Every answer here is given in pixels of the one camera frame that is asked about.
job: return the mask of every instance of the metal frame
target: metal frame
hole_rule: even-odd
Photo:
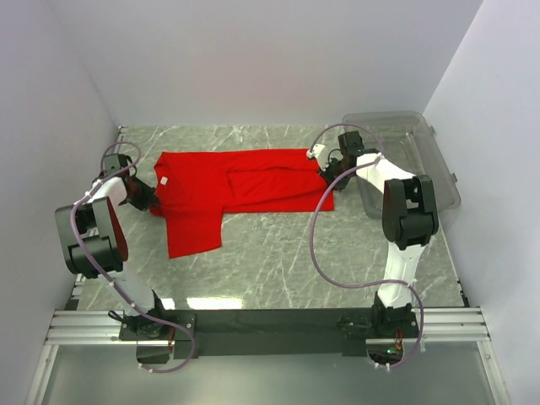
[[[478,351],[482,359],[483,369],[488,377],[489,387],[496,405],[509,405],[510,395],[506,389],[505,379],[500,372],[499,362],[491,341],[478,342]]]
[[[30,387],[26,404],[41,403],[51,375],[57,350],[62,345],[151,345],[167,346],[161,341],[121,341],[121,324],[111,319],[107,311],[57,310],[52,317],[45,346]],[[415,339],[404,339],[413,343]],[[391,343],[391,339],[368,339],[366,343]],[[499,365],[494,356],[488,328],[480,308],[426,308],[424,312],[424,343],[477,342],[483,367],[496,405],[510,404]]]
[[[149,344],[166,346],[166,340],[121,341],[121,325],[106,310],[57,310],[52,317],[45,345]],[[479,308],[426,308],[425,342],[488,342],[489,332]],[[413,343],[415,339],[404,339]],[[368,339],[367,343],[392,343],[393,339]]]

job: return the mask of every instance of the cable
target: cable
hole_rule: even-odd
[[[322,269],[319,266],[319,263],[318,263],[318,261],[316,259],[316,255],[315,255],[315,246],[314,246],[315,224],[316,224],[316,221],[317,221],[317,217],[319,216],[319,213],[321,212],[322,204],[324,204],[324,202],[326,201],[327,197],[330,195],[330,193],[332,192],[334,187],[345,176],[348,176],[351,173],[356,172],[356,170],[360,170],[360,169],[363,169],[363,168],[366,168],[366,167],[369,167],[369,166],[372,166],[372,165],[376,165],[377,163],[379,163],[379,161],[381,160],[382,155],[383,155],[382,150],[384,150],[382,148],[382,141],[379,139],[379,137],[377,137],[374,133],[368,131],[367,129],[365,129],[365,128],[361,127],[361,126],[358,126],[358,125],[354,125],[354,124],[339,123],[339,124],[331,125],[330,127],[327,127],[325,130],[323,130],[319,134],[319,136],[315,140],[315,143],[326,131],[328,131],[329,129],[332,129],[334,127],[356,127],[356,128],[359,128],[359,129],[362,129],[362,130],[366,131],[379,144],[379,147],[381,149],[381,153],[378,154],[377,157],[375,158],[375,160],[373,160],[372,162],[369,162],[369,163],[366,163],[366,164],[363,164],[363,165],[358,165],[358,166],[353,167],[351,169],[345,170],[341,175],[339,175],[336,178],[336,180],[334,180],[330,184],[330,186],[328,186],[328,188],[322,194],[322,197],[319,200],[319,203],[317,204],[317,206],[315,208],[315,211],[313,212],[313,215],[311,216],[311,226],[310,226],[310,254],[311,254],[311,260],[313,261],[313,266],[315,266],[316,271],[319,273],[319,275],[321,277],[323,277],[328,283],[333,284],[333,285],[335,285],[337,287],[340,287],[342,289],[365,289],[365,288],[368,288],[368,287],[375,287],[375,286],[382,285],[382,284],[401,284],[401,285],[404,285],[408,289],[411,290],[411,293],[413,293],[414,298],[416,298],[416,300],[418,301],[418,306],[420,308],[420,325],[418,327],[418,337],[416,339],[416,342],[414,343],[413,348],[407,353],[407,355],[405,357],[403,357],[403,359],[399,363],[390,365],[390,368],[393,369],[395,367],[403,365],[406,361],[408,361],[410,359],[410,357],[414,354],[414,352],[416,352],[418,350],[418,348],[420,346],[420,341],[422,340],[422,335],[424,334],[424,303],[420,299],[419,294],[416,292],[416,290],[413,288],[412,285],[410,285],[409,283],[407,283],[407,282],[405,282],[403,280],[397,280],[397,279],[387,279],[387,280],[373,281],[371,283],[362,283],[362,284],[339,283],[338,281],[335,281],[335,280],[331,279],[328,275],[326,275],[322,271]],[[315,143],[313,143],[311,145],[311,149],[313,149],[313,147],[315,146]]]
[[[339,148],[335,148],[335,149],[332,149],[330,152],[328,152],[328,159],[327,159],[328,164],[330,164],[330,158],[331,158],[330,155],[332,154],[332,152],[341,152],[341,151],[339,150]]]
[[[186,359],[184,361],[182,361],[179,365],[177,365],[176,367],[171,367],[169,369],[153,369],[151,368],[150,366],[148,365],[145,365],[145,364],[140,364],[139,366],[151,373],[157,373],[157,374],[165,374],[165,373],[171,373],[173,371],[177,371],[181,368],[183,368],[194,356],[195,356],[195,351],[196,351],[196,348],[197,348],[197,344],[195,342],[195,338],[193,336],[193,334],[187,330],[186,328],[184,328],[183,326],[181,325],[178,325],[174,322],[170,322],[170,321],[166,321],[165,319],[159,319],[159,318],[156,318],[155,316],[151,316],[149,314],[147,314],[146,312],[144,312],[140,306],[137,305],[136,302],[134,302],[131,297],[126,293],[126,291],[124,291],[124,289],[118,285],[118,283],[115,282],[114,278],[112,278],[105,270],[104,268],[97,262],[97,260],[95,260],[95,257],[92,255],[92,253],[90,252],[90,250],[88,249],[88,247],[86,246],[86,244],[84,243],[83,241],[83,238],[81,238],[81,235],[80,233],[78,232],[78,229],[77,229],[77,223],[75,221],[75,214],[77,213],[78,209],[83,205],[85,204],[100,188],[103,184],[105,184],[108,180],[110,180],[111,178],[115,177],[115,176],[118,176],[119,174],[125,172],[125,171],[129,171],[132,167],[134,167],[138,162],[139,160],[141,159],[141,149],[134,143],[131,143],[131,142],[126,142],[126,141],[120,141],[120,142],[117,142],[117,143],[113,143],[111,146],[109,146],[109,148],[107,148],[105,150],[105,152],[103,153],[103,155],[101,156],[101,161],[100,161],[100,169],[103,170],[103,163],[104,163],[104,160],[105,160],[105,156],[107,154],[107,152],[109,152],[111,149],[113,149],[116,145],[121,145],[121,144],[125,144],[125,145],[130,145],[130,146],[133,146],[135,148],[135,150],[137,150],[137,153],[138,153],[138,156],[137,158],[135,159],[134,162],[130,163],[129,165],[127,165],[126,167],[123,167],[119,170],[117,170],[116,172],[108,175],[106,178],[104,179],[101,179],[101,180],[97,180],[97,183],[95,186],[92,187],[92,189],[89,191],[89,192],[86,192],[84,194],[84,197],[81,198],[80,200],[78,200],[74,205],[73,205],[73,208],[71,209],[71,212],[69,214],[69,221],[70,221],[70,224],[71,224],[71,229],[73,231],[73,235],[75,236],[75,239],[77,240],[77,243],[78,245],[80,246],[81,250],[83,251],[84,255],[86,256],[86,258],[88,259],[88,261],[92,264],[92,266],[94,266],[94,268],[98,271],[99,274],[101,274],[109,283],[110,285],[115,289],[115,291],[140,315],[140,316],[143,316],[144,318],[148,319],[149,321],[152,321],[152,322],[156,322],[156,323],[159,323],[161,325],[166,325],[168,327],[174,327],[177,331],[180,331],[184,334],[186,334],[189,339],[191,340],[192,342],[192,348],[190,350],[190,353],[187,355]]]
[[[321,133],[319,135],[317,135],[317,138],[315,138],[315,140],[311,144],[310,154],[313,153],[313,148],[317,144],[317,141],[322,137],[322,135],[324,135],[325,133],[327,133],[328,131],[330,131],[331,129],[336,128],[336,127],[353,127],[353,128],[361,129],[362,131],[364,131],[364,132],[368,133],[369,135],[371,135],[371,137],[377,142],[377,146],[379,147],[379,150],[381,151],[381,153],[385,154],[385,146],[382,144],[381,139],[379,137],[377,137],[372,131],[370,131],[366,127],[362,127],[361,125],[347,124],[345,122],[339,122],[338,124],[333,124],[330,127],[324,128],[321,131]]]

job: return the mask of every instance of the white robotic arm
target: white robotic arm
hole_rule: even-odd
[[[380,158],[374,165],[356,170],[356,175],[383,194],[382,227],[388,239],[384,279],[411,284],[429,238],[438,229],[431,179],[400,169],[375,149],[365,149],[358,132],[346,132],[338,140],[342,160],[329,159],[327,148],[321,144],[317,144],[308,157],[317,159],[321,176],[328,184],[345,170]],[[336,189],[342,190],[348,180],[346,177]],[[408,287],[397,283],[381,285],[377,296],[385,308],[403,308],[412,303]]]
[[[356,159],[356,165],[373,162],[380,154],[363,154]],[[400,169],[384,156],[374,165],[356,170],[356,175],[384,194],[387,180],[406,180],[414,178],[414,174]],[[412,245],[401,250],[396,243],[388,241],[385,280],[403,280],[410,284],[414,281],[416,268],[425,246]],[[410,290],[401,284],[383,284],[379,287],[379,298],[385,307],[400,308],[412,301]]]

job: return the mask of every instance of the red garment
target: red garment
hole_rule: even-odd
[[[221,246],[224,213],[285,213],[315,210],[326,182],[306,149],[238,152],[163,152],[155,165],[155,215],[167,223],[169,257]],[[333,210],[332,195],[322,206]]]

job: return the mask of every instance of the robotic arm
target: robotic arm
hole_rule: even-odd
[[[125,154],[107,155],[104,159],[105,168],[98,179],[106,178],[109,174],[126,167],[128,163],[131,163],[131,158]],[[94,181],[93,187],[96,186],[98,179]],[[94,196],[77,211],[75,217],[85,245],[114,280],[113,282],[98,273],[75,239],[69,218],[72,205],[59,208],[55,212],[64,260],[71,273],[95,279],[121,302],[125,314],[124,322],[129,330],[144,338],[162,338],[168,329],[139,316],[113,287],[114,284],[120,286],[145,313],[158,318],[163,316],[161,300],[124,263],[128,257],[128,249],[116,217],[116,208],[125,203],[145,211],[159,205],[159,200],[155,196],[155,189],[139,180],[136,173],[134,175],[124,173],[103,183]]]
[[[384,279],[414,281],[419,259],[429,239],[439,228],[433,181],[426,175],[408,173],[388,161],[377,149],[365,148],[358,131],[338,137],[341,160],[331,158],[327,147],[317,144],[308,157],[317,159],[319,173],[331,184],[345,170],[379,161],[355,174],[383,194],[382,229],[388,240],[388,257]],[[341,191],[354,177],[343,178],[336,190]],[[390,314],[410,311],[412,297],[405,285],[388,283],[379,287],[375,297],[376,311],[389,320]]]

